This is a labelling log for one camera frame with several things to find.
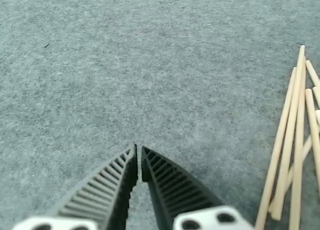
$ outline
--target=screw hole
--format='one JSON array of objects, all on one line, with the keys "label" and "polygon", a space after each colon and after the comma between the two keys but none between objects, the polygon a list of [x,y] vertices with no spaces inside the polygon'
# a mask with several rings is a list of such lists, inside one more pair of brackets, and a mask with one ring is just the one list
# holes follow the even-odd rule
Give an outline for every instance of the screw hole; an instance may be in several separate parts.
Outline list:
[{"label": "screw hole", "polygon": [[197,230],[200,228],[200,225],[196,221],[186,220],[182,223],[182,228],[184,230]]},{"label": "screw hole", "polygon": [[78,226],[72,230],[89,230],[89,228],[85,227],[85,226]]},{"label": "screw hole", "polygon": [[51,226],[49,224],[42,224],[33,228],[33,230],[51,230]]},{"label": "screw hole", "polygon": [[235,218],[228,213],[220,213],[217,218],[220,223],[233,223],[236,221]]}]

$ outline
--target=gray felt surface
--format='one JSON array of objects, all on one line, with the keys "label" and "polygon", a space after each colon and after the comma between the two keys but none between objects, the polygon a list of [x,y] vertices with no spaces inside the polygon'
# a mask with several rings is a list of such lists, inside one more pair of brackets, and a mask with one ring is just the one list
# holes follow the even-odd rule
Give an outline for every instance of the gray felt surface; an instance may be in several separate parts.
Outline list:
[{"label": "gray felt surface", "polygon": [[[129,142],[254,223],[300,44],[320,70],[319,13],[320,0],[0,0],[0,229]],[[319,229],[311,155],[302,210],[301,229]],[[129,215],[128,230],[157,229],[145,184]]]}]

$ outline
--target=wooden stick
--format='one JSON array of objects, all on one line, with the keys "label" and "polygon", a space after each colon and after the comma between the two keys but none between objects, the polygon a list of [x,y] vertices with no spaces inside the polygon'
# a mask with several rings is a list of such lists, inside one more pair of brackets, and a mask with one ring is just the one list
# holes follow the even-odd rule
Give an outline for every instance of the wooden stick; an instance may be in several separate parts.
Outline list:
[{"label": "wooden stick", "polygon": [[[303,151],[302,151],[303,152],[303,161],[306,160],[311,148],[312,148],[312,140],[311,140],[311,135],[309,135],[303,145]],[[290,167],[288,177],[286,179],[285,192],[287,192],[289,190],[291,183],[294,179],[294,167],[295,167],[295,163],[293,163],[292,166]],[[268,210],[269,213],[273,212],[274,204],[275,204],[275,200],[273,199],[270,203],[270,206],[269,206],[269,210]]]},{"label": "wooden stick", "polygon": [[299,230],[301,217],[301,193],[302,193],[302,171],[303,171],[303,148],[305,130],[305,89],[306,89],[306,58],[302,65],[302,78],[300,84],[298,112],[295,125],[294,140],[294,168],[291,191],[289,230]]},{"label": "wooden stick", "polygon": [[315,171],[318,180],[318,189],[320,190],[320,137],[317,131],[318,123],[316,117],[316,109],[314,96],[311,89],[305,90],[306,108],[309,118],[310,134],[312,139],[312,149],[314,155]]},{"label": "wooden stick", "polygon": [[256,217],[256,222],[255,222],[255,229],[256,230],[263,230],[265,229],[265,224],[266,224],[266,218],[268,214],[268,206],[269,202],[272,196],[272,190],[274,187],[275,183],[275,178],[276,178],[276,173],[277,173],[277,166],[279,162],[279,157],[281,153],[281,147],[282,143],[284,140],[284,135],[286,131],[286,125],[287,125],[287,120],[288,120],[288,115],[289,115],[289,109],[290,109],[290,104],[291,104],[291,99],[292,99],[292,94],[294,90],[294,83],[296,79],[296,72],[297,68],[294,67],[291,73],[288,89],[286,92],[284,104],[283,104],[283,109],[281,113],[281,118],[279,122],[279,126],[276,132],[276,137],[274,141],[274,146],[272,150],[272,155],[271,155],[271,160],[269,164],[269,169],[266,175],[266,180],[265,180],[265,185],[261,197],[261,202],[258,210],[258,214]]},{"label": "wooden stick", "polygon": [[313,85],[315,87],[320,88],[320,80],[319,80],[318,74],[316,73],[314,66],[312,66],[312,64],[309,60],[305,61],[305,65],[306,65],[306,68],[308,69],[308,73],[311,77]]},{"label": "wooden stick", "polygon": [[316,120],[318,121],[318,124],[320,125],[320,110],[315,110]]},{"label": "wooden stick", "polygon": [[275,190],[274,209],[271,214],[271,217],[277,221],[281,220],[285,194],[286,194],[286,179],[288,177],[288,171],[290,167],[290,158],[291,158],[292,146],[294,141],[304,57],[305,57],[305,46],[302,45],[300,47],[299,56],[297,60],[296,76],[295,76],[295,81],[293,86],[293,94],[292,94],[292,100],[290,105],[288,123],[285,131],[282,158],[281,158],[281,164],[279,168],[279,177],[277,180],[276,190]]},{"label": "wooden stick", "polygon": [[312,88],[313,90],[313,95],[315,96],[316,104],[318,105],[318,108],[320,108],[320,91],[317,86],[314,86]]}]

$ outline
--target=wooden dowel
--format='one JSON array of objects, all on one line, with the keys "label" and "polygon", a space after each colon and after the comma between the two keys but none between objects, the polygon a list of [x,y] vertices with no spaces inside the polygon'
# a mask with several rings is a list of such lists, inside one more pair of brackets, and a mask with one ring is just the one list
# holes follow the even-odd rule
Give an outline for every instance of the wooden dowel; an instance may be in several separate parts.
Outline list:
[{"label": "wooden dowel", "polygon": [[[306,141],[304,142],[304,145],[303,145],[303,151],[302,151],[303,161],[306,160],[311,148],[312,148],[312,140],[311,140],[311,135],[309,135],[308,138],[306,139]],[[291,186],[291,183],[292,183],[292,181],[294,179],[294,167],[295,167],[295,163],[293,163],[292,166],[290,167],[290,170],[289,170],[289,173],[288,173],[288,177],[286,179],[285,192],[287,192],[289,190],[289,188]],[[275,201],[273,199],[270,202],[270,206],[269,206],[269,209],[268,209],[269,213],[273,212],[274,204],[275,204]]]},{"label": "wooden dowel", "polygon": [[288,89],[287,89],[284,104],[283,104],[280,122],[276,132],[269,169],[266,175],[261,202],[260,202],[257,218],[255,221],[256,230],[265,229],[266,218],[268,214],[268,206],[272,196],[272,190],[273,190],[274,182],[276,178],[277,166],[278,166],[279,157],[281,153],[281,147],[282,147],[282,143],[283,143],[284,135],[286,131],[289,109],[290,109],[292,94],[294,90],[294,83],[296,79],[296,72],[297,72],[297,68],[294,67],[291,73],[289,84],[288,84]]},{"label": "wooden dowel", "polygon": [[296,67],[296,77],[293,86],[292,101],[290,105],[288,122],[285,130],[284,144],[282,150],[282,158],[279,168],[279,176],[275,189],[275,202],[271,217],[280,221],[282,217],[282,211],[284,206],[285,194],[286,194],[286,180],[288,177],[288,171],[290,167],[290,158],[292,153],[292,146],[294,141],[295,126],[298,112],[298,101],[301,85],[302,68],[305,57],[305,46],[300,47],[299,56]]},{"label": "wooden dowel", "polygon": [[308,69],[308,73],[313,82],[313,85],[315,87],[320,88],[320,80],[314,66],[312,66],[312,63],[309,60],[305,61],[305,65],[306,65],[306,68]]},{"label": "wooden dowel", "polygon": [[298,112],[295,125],[294,140],[294,168],[291,191],[290,221],[289,230],[299,230],[301,218],[301,193],[302,193],[302,172],[303,172],[303,148],[305,130],[305,88],[306,88],[306,58],[303,60],[302,77],[300,84]]},{"label": "wooden dowel", "polygon": [[316,104],[318,105],[318,108],[320,108],[320,92],[319,92],[319,88],[317,86],[314,86],[312,88],[313,91],[313,95],[315,97],[316,100]]},{"label": "wooden dowel", "polygon": [[318,122],[316,117],[316,109],[314,96],[311,89],[305,90],[306,108],[309,119],[310,134],[312,139],[312,149],[315,164],[316,177],[318,180],[318,189],[320,192],[320,137],[317,131]]},{"label": "wooden dowel", "polygon": [[316,116],[316,120],[318,121],[318,124],[320,125],[320,110],[315,110],[315,116]]}]

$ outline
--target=bamboo skewer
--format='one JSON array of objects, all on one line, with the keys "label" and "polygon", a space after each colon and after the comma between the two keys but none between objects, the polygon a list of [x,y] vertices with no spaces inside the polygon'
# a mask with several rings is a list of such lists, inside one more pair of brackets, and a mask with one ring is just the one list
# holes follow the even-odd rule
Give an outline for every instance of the bamboo skewer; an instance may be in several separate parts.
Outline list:
[{"label": "bamboo skewer", "polygon": [[309,119],[310,134],[312,139],[312,149],[314,155],[315,171],[318,180],[318,189],[320,190],[320,138],[317,131],[318,123],[316,117],[316,109],[314,96],[311,89],[305,90],[305,100]]},{"label": "bamboo skewer", "polygon": [[320,92],[319,88],[317,86],[314,86],[312,88],[313,90],[313,95],[315,96],[316,104],[318,105],[318,108],[320,108]]},{"label": "bamboo skewer", "polygon": [[274,146],[272,150],[269,169],[266,175],[265,185],[264,185],[264,189],[263,189],[263,193],[260,201],[256,222],[255,222],[256,230],[263,230],[265,228],[269,202],[272,196],[272,190],[273,190],[273,186],[276,178],[277,166],[278,166],[279,157],[281,153],[281,147],[282,147],[282,143],[283,143],[283,139],[286,131],[289,109],[290,109],[292,94],[294,90],[294,83],[296,79],[296,72],[297,72],[297,68],[294,67],[291,73],[289,84],[288,84],[288,90],[285,96],[283,110],[281,113],[281,118],[280,118],[279,126],[276,132],[276,137],[275,137]]},{"label": "bamboo skewer", "polygon": [[320,88],[320,80],[319,80],[319,77],[316,73],[316,70],[314,68],[314,66],[312,66],[311,62],[309,60],[305,61],[305,65],[306,65],[306,68],[308,69],[308,73],[311,77],[311,80],[313,82],[313,85],[315,87],[318,87]]},{"label": "bamboo skewer", "polygon": [[294,134],[295,134],[295,125],[296,125],[296,118],[297,118],[297,111],[298,111],[298,101],[299,101],[299,92],[300,92],[304,57],[305,57],[305,46],[302,45],[300,47],[298,60],[297,60],[296,77],[294,81],[289,117],[288,117],[287,127],[285,131],[283,152],[282,152],[281,164],[279,169],[279,177],[277,180],[277,185],[275,190],[274,209],[271,214],[271,217],[274,220],[278,220],[278,221],[281,219],[281,216],[282,216],[285,194],[286,194],[286,179],[288,177],[288,171],[290,167],[290,157],[291,157]]},{"label": "bamboo skewer", "polygon": [[298,102],[298,112],[294,140],[294,168],[291,192],[289,230],[299,230],[301,218],[301,193],[303,172],[303,148],[305,129],[305,88],[306,88],[306,58],[303,59],[302,77]]}]

